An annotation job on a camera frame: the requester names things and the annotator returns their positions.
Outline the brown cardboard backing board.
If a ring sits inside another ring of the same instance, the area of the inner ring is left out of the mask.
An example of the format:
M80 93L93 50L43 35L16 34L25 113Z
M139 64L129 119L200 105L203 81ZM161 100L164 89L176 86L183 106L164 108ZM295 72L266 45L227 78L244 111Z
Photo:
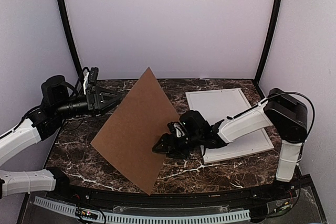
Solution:
M165 160L152 151L179 115L150 68L142 74L91 142L125 178L150 195Z

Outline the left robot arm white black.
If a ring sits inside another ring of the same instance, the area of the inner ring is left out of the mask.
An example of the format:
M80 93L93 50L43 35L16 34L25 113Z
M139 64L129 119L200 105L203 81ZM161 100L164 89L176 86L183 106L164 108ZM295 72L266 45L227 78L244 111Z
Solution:
M1 135L1 164L51 137L66 120L83 115L101 116L120 103L121 95L96 85L95 73L87 74L83 83L83 90L78 91L62 75L47 79L41 85L41 104L27 111L15 127ZM1 171L1 197L54 191L61 200L69 201L74 197L74 189L68 184L69 178L54 167L32 172Z

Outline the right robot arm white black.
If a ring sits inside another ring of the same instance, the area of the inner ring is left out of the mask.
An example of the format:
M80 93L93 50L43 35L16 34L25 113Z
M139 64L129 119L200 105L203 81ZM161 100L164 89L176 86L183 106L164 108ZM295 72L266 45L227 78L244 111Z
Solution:
M199 146L206 149L225 147L235 140L269 126L276 128L281 138L281 150L276 182L268 188L273 200L288 191L288 184L301 161L303 147L314 126L315 116L308 122L308 97L298 92L284 92L273 88L269 94L249 109L210 125L197 110L188 110L178 121L167 124L168 133L161 136L152 151L175 159L187 159Z

